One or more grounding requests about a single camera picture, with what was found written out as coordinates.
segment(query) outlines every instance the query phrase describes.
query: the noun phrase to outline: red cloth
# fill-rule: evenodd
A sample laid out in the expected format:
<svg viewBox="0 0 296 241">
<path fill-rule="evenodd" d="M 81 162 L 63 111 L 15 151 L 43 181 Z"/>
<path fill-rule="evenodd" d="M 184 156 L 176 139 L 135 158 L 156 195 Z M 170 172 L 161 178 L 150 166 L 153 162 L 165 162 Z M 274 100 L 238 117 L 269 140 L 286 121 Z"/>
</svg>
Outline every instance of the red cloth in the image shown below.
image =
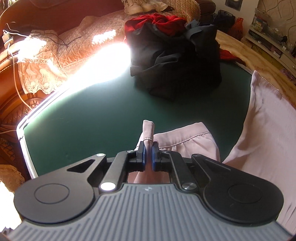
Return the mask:
<svg viewBox="0 0 296 241">
<path fill-rule="evenodd" d="M 142 15 L 138 18 L 126 21 L 124 25 L 125 34 L 127 35 L 129 32 L 143 27 L 144 23 L 155 24 L 160 31 L 172 37 L 185 31 L 186 19 L 175 15 L 164 16 L 158 13 Z"/>
<path fill-rule="evenodd" d="M 220 49 L 220 59 L 224 60 L 224 61 L 238 62 L 238 63 L 246 66 L 246 63 L 244 61 L 242 61 L 240 58 L 234 56 L 228 50 L 225 50 L 225 49 Z"/>
</svg>

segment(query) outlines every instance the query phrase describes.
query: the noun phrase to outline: orange plastic bag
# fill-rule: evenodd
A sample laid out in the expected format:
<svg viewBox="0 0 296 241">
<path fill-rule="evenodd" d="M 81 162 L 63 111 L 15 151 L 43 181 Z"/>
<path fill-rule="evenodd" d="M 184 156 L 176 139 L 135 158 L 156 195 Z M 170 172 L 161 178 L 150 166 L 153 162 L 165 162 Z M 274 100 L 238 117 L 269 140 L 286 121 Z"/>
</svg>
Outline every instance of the orange plastic bag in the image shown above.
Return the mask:
<svg viewBox="0 0 296 241">
<path fill-rule="evenodd" d="M 230 35 L 231 37 L 241 40 L 243 37 L 243 32 L 242 32 L 242 22 L 243 18 L 237 18 L 235 21 L 234 25 L 228 30 L 227 34 Z"/>
</svg>

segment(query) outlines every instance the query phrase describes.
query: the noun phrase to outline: folded pink cloth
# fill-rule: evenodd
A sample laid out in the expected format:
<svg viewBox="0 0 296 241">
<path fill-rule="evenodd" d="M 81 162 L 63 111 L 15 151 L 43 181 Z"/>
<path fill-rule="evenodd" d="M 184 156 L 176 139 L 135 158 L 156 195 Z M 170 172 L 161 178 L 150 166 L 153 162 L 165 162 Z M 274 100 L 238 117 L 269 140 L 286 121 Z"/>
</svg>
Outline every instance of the folded pink cloth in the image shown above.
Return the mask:
<svg viewBox="0 0 296 241">
<path fill-rule="evenodd" d="M 153 141 L 158 142 L 160 150 L 172 150 L 179 152 L 182 157 L 190 158 L 192 154 L 198 153 L 216 161 L 220 161 L 218 147 L 209 130 L 201 122 L 185 126 L 165 133 L 154 133 L 154 123 L 143 121 L 143 132 L 135 150 L 138 149 L 140 141 L 144 141 L 148 155 L 146 169 L 144 172 L 132 172 L 128 176 L 129 183 L 169 183 L 168 173 L 154 172 L 152 170 L 151 147 Z"/>
<path fill-rule="evenodd" d="M 296 110 L 256 71 L 242 134 L 223 163 L 275 184 L 284 195 L 277 221 L 296 233 Z"/>
</svg>

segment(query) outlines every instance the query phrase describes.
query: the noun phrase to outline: lace doily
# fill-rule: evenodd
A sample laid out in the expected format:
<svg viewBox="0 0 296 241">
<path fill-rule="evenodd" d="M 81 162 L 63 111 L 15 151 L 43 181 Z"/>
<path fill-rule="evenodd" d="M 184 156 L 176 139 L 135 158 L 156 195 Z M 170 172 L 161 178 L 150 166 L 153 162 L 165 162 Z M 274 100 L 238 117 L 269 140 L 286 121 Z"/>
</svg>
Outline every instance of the lace doily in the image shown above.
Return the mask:
<svg viewBox="0 0 296 241">
<path fill-rule="evenodd" d="M 14 192 L 24 183 L 25 179 L 14 166 L 0 165 L 0 181 L 5 184 L 10 192 Z"/>
</svg>

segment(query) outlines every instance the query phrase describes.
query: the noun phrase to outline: grey ribbed base plate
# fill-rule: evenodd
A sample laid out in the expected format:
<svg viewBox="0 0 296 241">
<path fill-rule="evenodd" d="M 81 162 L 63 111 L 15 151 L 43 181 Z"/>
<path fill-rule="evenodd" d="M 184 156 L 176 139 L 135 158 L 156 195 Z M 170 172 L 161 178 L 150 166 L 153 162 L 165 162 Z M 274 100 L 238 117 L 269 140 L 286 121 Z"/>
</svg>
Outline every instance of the grey ribbed base plate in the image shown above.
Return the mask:
<svg viewBox="0 0 296 241">
<path fill-rule="evenodd" d="M 286 241 L 290 236 L 276 221 L 258 227 L 223 222 L 198 196 L 173 184 L 125 184 L 72 222 L 37 226 L 24 221 L 9 234 L 11 241 Z"/>
</svg>

